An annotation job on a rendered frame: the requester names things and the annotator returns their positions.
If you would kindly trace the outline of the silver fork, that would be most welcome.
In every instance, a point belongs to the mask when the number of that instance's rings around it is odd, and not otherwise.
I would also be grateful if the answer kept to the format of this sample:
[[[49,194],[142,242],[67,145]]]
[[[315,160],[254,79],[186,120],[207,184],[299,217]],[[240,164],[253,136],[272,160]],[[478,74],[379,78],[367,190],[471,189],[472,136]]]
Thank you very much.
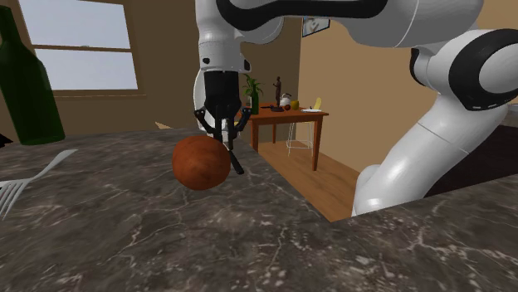
[[[29,183],[47,174],[56,165],[75,152],[77,152],[77,149],[67,149],[60,152],[37,175],[31,178],[0,182],[0,218],[4,220],[7,217],[7,214],[11,211],[14,203]]]

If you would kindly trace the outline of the wooden side table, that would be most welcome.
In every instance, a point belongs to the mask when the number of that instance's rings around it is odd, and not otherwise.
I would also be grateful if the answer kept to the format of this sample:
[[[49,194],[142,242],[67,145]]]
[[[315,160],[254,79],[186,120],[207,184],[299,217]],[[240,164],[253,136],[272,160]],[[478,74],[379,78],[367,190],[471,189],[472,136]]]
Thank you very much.
[[[251,146],[259,152],[259,126],[272,126],[272,142],[276,142],[276,126],[278,124],[291,124],[302,122],[314,122],[313,139],[312,139],[312,170],[317,170],[319,151],[320,151],[320,137],[322,132],[323,118],[329,114],[323,111],[303,111],[302,109],[290,109],[284,112],[272,112],[269,109],[259,109],[258,114],[252,114],[249,119],[251,127]]]

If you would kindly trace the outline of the brown round ball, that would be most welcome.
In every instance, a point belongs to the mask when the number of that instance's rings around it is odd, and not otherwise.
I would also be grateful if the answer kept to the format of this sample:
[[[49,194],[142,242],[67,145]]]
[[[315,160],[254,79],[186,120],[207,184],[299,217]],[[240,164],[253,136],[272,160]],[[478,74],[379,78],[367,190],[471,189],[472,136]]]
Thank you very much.
[[[227,148],[206,135],[180,140],[173,149],[171,163],[176,179],[192,190],[207,190],[220,185],[231,170]]]

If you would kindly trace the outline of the wall picture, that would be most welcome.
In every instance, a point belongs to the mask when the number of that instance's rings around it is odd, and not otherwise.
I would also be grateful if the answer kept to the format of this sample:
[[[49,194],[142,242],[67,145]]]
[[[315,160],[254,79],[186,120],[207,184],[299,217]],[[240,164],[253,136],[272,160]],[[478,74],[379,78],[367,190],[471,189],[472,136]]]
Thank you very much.
[[[323,17],[303,17],[302,36],[307,37],[330,27],[330,19]]]

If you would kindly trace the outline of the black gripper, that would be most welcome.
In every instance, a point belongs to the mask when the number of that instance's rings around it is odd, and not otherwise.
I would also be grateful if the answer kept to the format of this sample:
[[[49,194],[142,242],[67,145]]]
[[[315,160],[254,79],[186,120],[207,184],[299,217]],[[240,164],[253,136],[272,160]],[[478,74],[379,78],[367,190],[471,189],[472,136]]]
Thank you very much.
[[[243,131],[252,109],[242,107],[239,97],[238,73],[236,71],[206,71],[203,73],[205,84],[204,106],[194,110],[194,116],[202,128],[219,142],[223,141],[222,119],[227,119],[227,148],[231,163],[237,174],[244,174],[241,164],[233,153],[233,141],[237,134]],[[235,124],[234,117],[241,108],[241,118]],[[213,125],[206,120],[206,116],[213,116]]]

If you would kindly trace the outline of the window with wooden frame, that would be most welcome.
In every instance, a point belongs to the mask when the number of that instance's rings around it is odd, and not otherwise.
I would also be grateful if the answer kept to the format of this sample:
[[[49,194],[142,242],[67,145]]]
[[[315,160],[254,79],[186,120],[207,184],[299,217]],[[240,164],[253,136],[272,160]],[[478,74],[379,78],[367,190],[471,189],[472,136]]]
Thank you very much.
[[[11,0],[60,99],[143,99],[130,0]]]

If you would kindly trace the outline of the dark green glass bottle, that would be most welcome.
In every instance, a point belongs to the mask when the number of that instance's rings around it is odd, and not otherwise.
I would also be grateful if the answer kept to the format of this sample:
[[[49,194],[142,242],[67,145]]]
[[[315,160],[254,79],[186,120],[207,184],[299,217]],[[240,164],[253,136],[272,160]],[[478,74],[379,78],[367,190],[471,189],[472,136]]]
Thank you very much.
[[[0,91],[23,145],[65,138],[43,63],[22,43],[12,9],[0,5]]]

